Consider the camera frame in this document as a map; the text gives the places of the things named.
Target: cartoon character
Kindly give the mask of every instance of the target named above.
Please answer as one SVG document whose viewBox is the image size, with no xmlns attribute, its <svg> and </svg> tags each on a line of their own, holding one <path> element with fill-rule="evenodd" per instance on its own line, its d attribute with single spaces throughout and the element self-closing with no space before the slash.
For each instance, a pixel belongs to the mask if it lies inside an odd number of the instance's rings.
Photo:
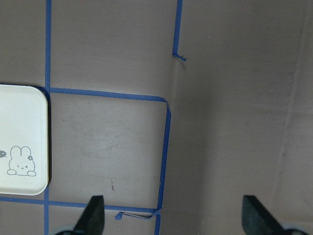
<svg viewBox="0 0 313 235">
<path fill-rule="evenodd" d="M 9 161 L 9 175 L 35 176 L 35 163 L 29 147 L 14 146 L 11 148 L 11 160 Z"/>
</svg>

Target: gray floor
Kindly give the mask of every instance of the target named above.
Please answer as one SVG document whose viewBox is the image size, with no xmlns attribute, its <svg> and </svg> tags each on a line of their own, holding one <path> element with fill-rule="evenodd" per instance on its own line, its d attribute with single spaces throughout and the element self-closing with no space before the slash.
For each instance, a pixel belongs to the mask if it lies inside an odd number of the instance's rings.
<svg viewBox="0 0 313 235">
<path fill-rule="evenodd" d="M 185 0 L 185 63 L 171 56 L 175 12 L 175 0 L 53 0 L 51 85 L 170 101 L 161 234 L 243 234 L 244 194 L 313 233 L 312 1 Z M 0 82 L 43 86 L 45 3 L 1 1 L 0 20 Z M 85 203 L 103 193 L 106 204 L 155 207 L 166 106 L 65 94 L 51 102 L 50 197 Z M 42 206 L 0 209 L 4 234 L 43 233 Z M 81 211 L 51 206 L 50 229 Z M 154 232 L 154 219 L 106 215 L 105 234 Z"/>
</svg>

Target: white tray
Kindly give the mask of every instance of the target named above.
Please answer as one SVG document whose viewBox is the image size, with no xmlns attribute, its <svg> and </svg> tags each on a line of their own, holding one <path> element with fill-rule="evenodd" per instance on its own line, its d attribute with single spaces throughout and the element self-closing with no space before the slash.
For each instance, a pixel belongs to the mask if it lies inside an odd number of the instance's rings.
<svg viewBox="0 0 313 235">
<path fill-rule="evenodd" d="M 36 195 L 46 188 L 47 127 L 42 92 L 0 85 L 0 193 Z"/>
</svg>

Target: blue tape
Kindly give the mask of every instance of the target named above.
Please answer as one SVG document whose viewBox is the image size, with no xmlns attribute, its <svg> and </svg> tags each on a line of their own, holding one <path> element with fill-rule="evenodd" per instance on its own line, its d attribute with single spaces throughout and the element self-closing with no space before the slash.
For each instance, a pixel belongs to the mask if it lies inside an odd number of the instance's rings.
<svg viewBox="0 0 313 235">
<path fill-rule="evenodd" d="M 174 57 L 176 57 L 176 58 L 179 58 L 179 59 L 182 60 L 182 61 L 186 61 L 186 59 L 185 59 L 183 56 L 180 56 L 180 55 L 178 54 L 179 35 L 180 35 L 180 22 L 181 22 L 181 14 L 182 14 L 182 2 L 183 2 L 183 0 L 177 0 L 172 55 L 173 55 Z"/>
<path fill-rule="evenodd" d="M 133 214 L 133 213 L 128 213 L 128 212 L 119 212 L 116 214 L 115 219 L 116 220 L 121 220 L 123 215 L 125 216 L 130 216 L 130 217 L 134 217 L 134 218 L 138 218 L 138 219 L 151 219 L 152 217 L 155 217 L 157 215 L 160 215 L 160 210 L 156 210 L 153 214 L 151 215 L 140 215 L 140 214 Z"/>
<path fill-rule="evenodd" d="M 160 227 L 161 227 L 161 215 L 158 215 L 156 217 L 155 235 L 160 234 Z"/>
<path fill-rule="evenodd" d="M 50 92 L 51 80 L 51 0 L 46 0 L 45 7 L 45 90 Z"/>
<path fill-rule="evenodd" d="M 77 208 L 85 208 L 87 206 L 86 203 L 58 202 L 58 201 L 49 201 L 49 205 L 59 207 L 77 207 Z"/>
<path fill-rule="evenodd" d="M 170 108 L 167 107 L 165 130 L 164 130 L 164 141 L 163 141 L 163 152 L 162 152 L 162 161 L 161 161 L 160 186 L 159 186 L 158 200 L 157 200 L 158 209 L 161 209 L 163 205 L 165 171 L 166 171 L 166 161 L 167 161 L 167 152 L 168 152 L 168 142 L 170 139 L 171 118 L 172 118 L 172 114 L 171 114 Z"/>
<path fill-rule="evenodd" d="M 61 93 L 61 94 L 80 94 L 80 95 L 101 96 L 101 97 L 109 97 L 109 98 L 167 102 L 165 99 L 163 99 L 162 97 L 159 97 L 159 96 L 142 95 L 142 94 L 124 94 L 124 93 L 102 92 L 102 91 L 92 91 L 92 90 L 79 90 L 79 89 L 68 89 L 68 88 L 56 88 L 56 87 L 51 87 L 50 92 L 51 93 Z"/>
<path fill-rule="evenodd" d="M 128 212 L 143 212 L 154 213 L 156 209 L 152 208 L 140 208 L 140 207 L 119 207 L 119 206 L 104 206 L 104 209 L 111 211 L 128 211 Z"/>
<path fill-rule="evenodd" d="M 0 201 L 2 201 L 2 202 L 28 203 L 28 204 L 36 204 L 36 205 L 43 205 L 44 204 L 43 200 L 12 198 L 12 197 L 0 197 Z"/>
<path fill-rule="evenodd" d="M 44 190 L 44 234 L 49 234 L 49 187 Z"/>
</svg>

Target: grid square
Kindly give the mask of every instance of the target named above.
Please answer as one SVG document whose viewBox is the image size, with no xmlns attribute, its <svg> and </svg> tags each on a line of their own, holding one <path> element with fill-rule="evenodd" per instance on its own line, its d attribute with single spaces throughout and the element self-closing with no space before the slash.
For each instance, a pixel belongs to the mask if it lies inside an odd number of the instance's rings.
<svg viewBox="0 0 313 235">
<path fill-rule="evenodd" d="M 71 229 L 81 216 L 83 208 L 49 207 L 49 226 L 51 232 L 60 232 L 63 229 Z M 137 219 L 124 216 L 122 220 L 115 220 L 117 211 L 105 210 L 105 226 L 103 234 L 128 234 L 128 235 L 153 235 L 156 219 Z"/>
<path fill-rule="evenodd" d="M 0 202 L 1 234 L 34 235 L 44 233 L 42 205 Z"/>
<path fill-rule="evenodd" d="M 51 94 L 50 200 L 157 206 L 166 104 Z"/>
<path fill-rule="evenodd" d="M 166 97 L 176 0 L 54 0 L 51 85 Z"/>
<path fill-rule="evenodd" d="M 45 1 L 0 1 L 0 83 L 45 84 Z"/>
</svg>

